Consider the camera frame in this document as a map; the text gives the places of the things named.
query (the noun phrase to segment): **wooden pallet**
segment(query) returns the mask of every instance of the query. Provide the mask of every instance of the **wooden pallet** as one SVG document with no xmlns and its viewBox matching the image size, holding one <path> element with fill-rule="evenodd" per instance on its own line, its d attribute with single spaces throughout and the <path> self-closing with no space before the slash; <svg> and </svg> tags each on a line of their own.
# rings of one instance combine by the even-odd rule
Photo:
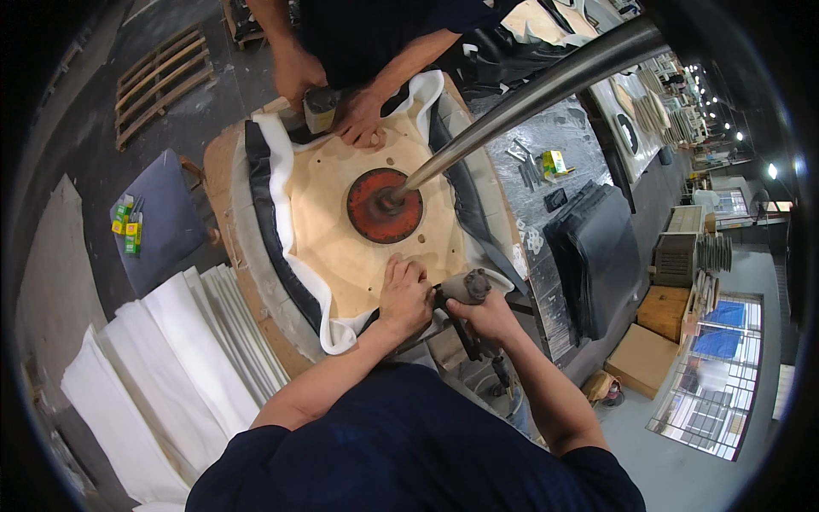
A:
<svg viewBox="0 0 819 512">
<path fill-rule="evenodd" d="M 255 34 L 248 34 L 243 38 L 236 39 L 236 21 L 233 19 L 233 14 L 230 12 L 230 2 L 229 0 L 221 0 L 222 2 L 222 12 L 224 13 L 224 22 L 228 26 L 228 30 L 230 30 L 230 38 L 236 42 L 239 46 L 240 50 L 245 49 L 245 43 L 249 41 L 255 41 L 256 39 L 265 39 L 264 32 L 256 32 Z"/>
<path fill-rule="evenodd" d="M 191 25 L 154 48 L 117 81 L 116 149 L 191 88 L 215 79 L 201 26 Z"/>
</svg>

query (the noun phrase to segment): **wooden crate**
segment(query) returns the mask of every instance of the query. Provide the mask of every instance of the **wooden crate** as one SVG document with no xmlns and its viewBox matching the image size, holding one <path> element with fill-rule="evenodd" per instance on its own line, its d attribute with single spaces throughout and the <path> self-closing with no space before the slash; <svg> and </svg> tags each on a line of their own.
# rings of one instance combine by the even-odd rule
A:
<svg viewBox="0 0 819 512">
<path fill-rule="evenodd" d="M 201 26 L 191 25 L 151 50 L 117 81 L 116 149 L 191 88 L 215 79 Z"/>
<path fill-rule="evenodd" d="M 240 50 L 245 49 L 245 43 L 255 41 L 257 39 L 265 39 L 266 36 L 264 32 L 256 32 L 255 34 L 248 34 L 242 38 L 236 39 L 236 21 L 233 19 L 233 13 L 230 11 L 229 0 L 221 0 L 221 2 L 222 12 L 224 13 L 224 23 L 228 26 L 231 39 L 236 42 Z"/>
<path fill-rule="evenodd" d="M 679 343 L 690 289 L 652 286 L 637 308 L 637 324 Z"/>
</svg>

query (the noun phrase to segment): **stack of black fabric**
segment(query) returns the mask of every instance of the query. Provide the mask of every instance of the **stack of black fabric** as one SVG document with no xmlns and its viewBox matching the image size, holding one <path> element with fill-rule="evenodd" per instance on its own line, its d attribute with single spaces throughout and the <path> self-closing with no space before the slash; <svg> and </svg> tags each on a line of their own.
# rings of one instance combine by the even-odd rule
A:
<svg viewBox="0 0 819 512">
<path fill-rule="evenodd" d="M 590 181 L 543 232 L 558 266 L 573 341 L 603 338 L 640 279 L 626 198 L 619 188 Z"/>
</svg>

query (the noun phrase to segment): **blue tarp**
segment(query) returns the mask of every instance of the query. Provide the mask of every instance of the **blue tarp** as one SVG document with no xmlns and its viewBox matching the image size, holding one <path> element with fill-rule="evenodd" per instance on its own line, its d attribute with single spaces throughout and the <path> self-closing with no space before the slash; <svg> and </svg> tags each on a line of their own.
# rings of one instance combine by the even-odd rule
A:
<svg viewBox="0 0 819 512">
<path fill-rule="evenodd" d="M 694 351 L 709 356 L 731 359 L 736 354 L 742 333 L 725 328 L 703 326 L 694 345 Z"/>
<path fill-rule="evenodd" d="M 705 315 L 704 320 L 715 324 L 744 327 L 745 304 L 742 302 L 719 301 L 717 309 Z"/>
</svg>

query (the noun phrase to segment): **wall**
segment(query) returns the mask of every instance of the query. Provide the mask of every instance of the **wall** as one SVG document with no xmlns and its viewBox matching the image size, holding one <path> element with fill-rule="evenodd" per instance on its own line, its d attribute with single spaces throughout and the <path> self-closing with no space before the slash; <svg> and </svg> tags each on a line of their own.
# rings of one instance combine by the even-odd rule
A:
<svg viewBox="0 0 819 512">
<path fill-rule="evenodd" d="M 780 363 L 781 317 L 774 262 L 764 246 L 734 246 L 733 270 L 720 273 L 719 278 L 723 290 L 763 295 L 758 390 L 737 461 L 719 459 L 646 430 L 671 386 L 672 373 L 654 401 L 627 389 L 626 401 L 600 418 L 612 452 L 642 491 L 649 511 L 724 510 L 766 450 Z"/>
</svg>

